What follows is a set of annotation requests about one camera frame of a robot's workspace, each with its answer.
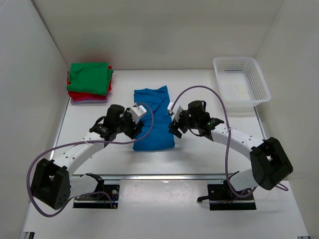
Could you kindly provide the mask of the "blue t-shirt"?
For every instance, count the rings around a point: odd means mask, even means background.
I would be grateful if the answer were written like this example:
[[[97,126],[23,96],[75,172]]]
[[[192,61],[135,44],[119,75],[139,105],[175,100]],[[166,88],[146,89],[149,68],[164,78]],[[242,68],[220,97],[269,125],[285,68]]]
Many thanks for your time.
[[[145,103],[151,108],[151,112],[142,118],[144,126],[142,132],[137,136],[144,139],[135,142],[133,150],[135,151],[162,151],[174,148],[174,136],[169,133],[169,124],[171,116],[167,113],[167,107],[170,103],[167,86],[159,89],[141,89],[134,90],[134,101],[136,103]]]

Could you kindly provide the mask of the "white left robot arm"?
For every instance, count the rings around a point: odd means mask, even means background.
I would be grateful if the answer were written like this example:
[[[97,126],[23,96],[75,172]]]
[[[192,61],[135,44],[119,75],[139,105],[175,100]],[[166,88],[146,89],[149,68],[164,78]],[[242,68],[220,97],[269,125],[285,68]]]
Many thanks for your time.
[[[109,144],[117,144],[116,136],[125,134],[131,143],[138,141],[142,132],[142,118],[148,110],[135,103],[130,108],[111,105],[105,116],[96,120],[88,133],[79,142],[69,143],[68,151],[51,160],[38,156],[27,173],[27,191],[36,209],[35,200],[61,212],[68,202],[78,196],[107,197],[104,179],[93,173],[74,176],[75,171],[94,154]]]

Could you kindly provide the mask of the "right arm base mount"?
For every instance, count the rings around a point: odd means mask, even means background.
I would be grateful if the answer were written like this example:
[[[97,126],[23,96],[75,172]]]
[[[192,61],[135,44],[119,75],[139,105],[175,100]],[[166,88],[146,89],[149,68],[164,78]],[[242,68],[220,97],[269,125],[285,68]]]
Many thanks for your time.
[[[197,198],[198,203],[207,200],[211,211],[250,211],[256,210],[254,196],[239,198],[234,195],[226,183],[207,182],[207,195]]]

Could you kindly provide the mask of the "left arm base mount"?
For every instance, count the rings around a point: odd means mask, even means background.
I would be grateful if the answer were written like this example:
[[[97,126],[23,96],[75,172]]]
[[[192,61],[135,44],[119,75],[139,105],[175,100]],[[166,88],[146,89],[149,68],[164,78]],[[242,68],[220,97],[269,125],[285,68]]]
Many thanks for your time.
[[[117,209],[120,180],[86,173],[70,178],[70,199],[77,209]]]

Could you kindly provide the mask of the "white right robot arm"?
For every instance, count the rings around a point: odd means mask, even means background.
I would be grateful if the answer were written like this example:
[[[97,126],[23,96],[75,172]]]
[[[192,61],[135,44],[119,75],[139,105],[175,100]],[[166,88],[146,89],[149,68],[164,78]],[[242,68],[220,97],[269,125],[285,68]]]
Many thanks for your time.
[[[228,184],[223,187],[225,197],[236,199],[242,190],[248,188],[272,190],[293,172],[293,166],[276,138],[259,139],[229,129],[223,120],[212,118],[205,109],[205,101],[193,101],[186,110],[169,103],[167,111],[173,117],[169,132],[181,138],[182,134],[195,129],[200,137],[224,144],[250,161],[251,169],[238,172],[226,181]]]

